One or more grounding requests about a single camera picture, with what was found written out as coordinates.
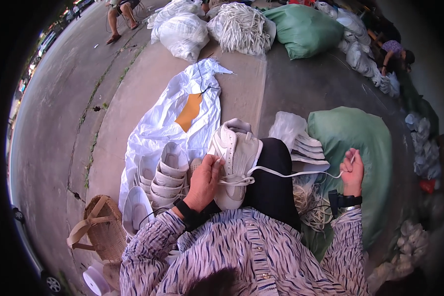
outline basket handle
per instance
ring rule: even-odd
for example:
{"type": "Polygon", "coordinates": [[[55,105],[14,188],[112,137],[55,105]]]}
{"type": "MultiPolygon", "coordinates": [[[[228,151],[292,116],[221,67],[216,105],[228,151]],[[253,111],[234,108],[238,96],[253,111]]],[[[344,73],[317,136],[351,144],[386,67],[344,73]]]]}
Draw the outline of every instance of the basket handle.
{"type": "Polygon", "coordinates": [[[80,221],[76,224],[76,226],[74,226],[74,228],[72,228],[69,237],[66,239],[66,243],[68,244],[68,246],[70,246],[72,249],[78,248],[90,251],[95,251],[96,249],[98,249],[98,247],[96,248],[92,245],[79,243],[79,240],[87,233],[87,231],[89,231],[92,225],[112,221],[115,219],[112,216],[96,217],[104,204],[107,202],[107,199],[108,196],[102,196],[90,212],[87,219],[80,221]]]}

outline car wheel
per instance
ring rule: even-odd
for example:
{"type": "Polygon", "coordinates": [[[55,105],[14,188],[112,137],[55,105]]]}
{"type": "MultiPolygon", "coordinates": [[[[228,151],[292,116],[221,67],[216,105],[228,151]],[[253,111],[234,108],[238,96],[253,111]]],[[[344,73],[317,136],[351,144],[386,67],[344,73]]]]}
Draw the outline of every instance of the car wheel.
{"type": "Polygon", "coordinates": [[[24,215],[22,212],[20,212],[17,208],[13,209],[13,217],[20,221],[21,223],[24,223],[24,215]]]}
{"type": "Polygon", "coordinates": [[[51,294],[62,295],[62,286],[57,278],[44,271],[41,273],[41,279],[51,294]]]}

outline black string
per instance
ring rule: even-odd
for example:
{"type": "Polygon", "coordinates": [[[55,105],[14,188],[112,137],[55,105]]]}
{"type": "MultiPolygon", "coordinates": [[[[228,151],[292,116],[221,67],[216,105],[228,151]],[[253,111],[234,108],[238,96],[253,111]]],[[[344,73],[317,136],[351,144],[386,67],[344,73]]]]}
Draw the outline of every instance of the black string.
{"type": "Polygon", "coordinates": [[[142,223],[143,223],[143,221],[145,221],[146,218],[148,218],[151,214],[154,214],[154,213],[156,213],[157,211],[159,211],[159,210],[163,210],[163,209],[164,209],[164,210],[169,210],[169,208],[167,208],[167,207],[161,207],[161,208],[159,208],[159,209],[157,209],[157,210],[155,210],[155,211],[149,213],[146,217],[143,218],[143,220],[140,222],[140,224],[138,224],[138,229],[136,229],[136,230],[138,231],[138,230],[140,230],[140,229],[142,228],[142,223]]]}
{"type": "Polygon", "coordinates": [[[323,205],[315,206],[315,207],[313,207],[312,209],[309,209],[309,210],[307,210],[306,212],[302,213],[301,215],[305,215],[305,214],[307,214],[308,212],[310,212],[310,211],[312,211],[312,210],[314,210],[314,209],[317,209],[317,208],[319,208],[319,207],[323,207],[323,206],[330,206],[330,205],[328,205],[328,204],[323,204],[323,205]]]}
{"type": "Polygon", "coordinates": [[[218,90],[218,89],[219,89],[218,87],[212,87],[211,84],[209,83],[209,86],[207,86],[207,88],[206,88],[204,91],[202,91],[202,74],[201,74],[201,69],[199,69],[199,62],[200,62],[200,61],[197,62],[197,70],[199,71],[199,76],[201,77],[201,84],[199,85],[199,88],[201,89],[201,95],[202,95],[204,92],[208,91],[209,89],[215,89],[215,90],[218,90]]]}

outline purple shirt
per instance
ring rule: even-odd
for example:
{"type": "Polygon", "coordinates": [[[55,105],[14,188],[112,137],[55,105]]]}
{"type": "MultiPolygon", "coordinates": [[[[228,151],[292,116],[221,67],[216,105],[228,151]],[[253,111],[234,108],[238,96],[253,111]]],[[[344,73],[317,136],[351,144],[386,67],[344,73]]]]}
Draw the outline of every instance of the purple shirt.
{"type": "Polygon", "coordinates": [[[122,296],[182,295],[224,267],[238,271],[235,295],[368,295],[362,267],[362,210],[331,223],[334,239],[319,263],[289,225],[253,208],[227,210],[188,233],[172,210],[131,240],[120,268],[122,296]],[[182,254],[169,265],[175,244],[182,254]]]}
{"type": "Polygon", "coordinates": [[[401,52],[404,50],[403,46],[396,40],[383,43],[382,49],[386,52],[392,51],[395,57],[400,57],[401,52]]]}

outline orange tag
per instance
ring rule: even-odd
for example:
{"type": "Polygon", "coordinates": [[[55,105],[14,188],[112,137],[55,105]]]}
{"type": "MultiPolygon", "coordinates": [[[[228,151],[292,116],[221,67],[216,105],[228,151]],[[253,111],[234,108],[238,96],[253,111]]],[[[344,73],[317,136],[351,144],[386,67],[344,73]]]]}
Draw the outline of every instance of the orange tag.
{"type": "Polygon", "coordinates": [[[187,98],[187,103],[174,122],[179,124],[183,131],[187,133],[191,127],[191,121],[199,115],[201,110],[200,104],[202,102],[202,95],[200,93],[190,94],[187,98]]]}

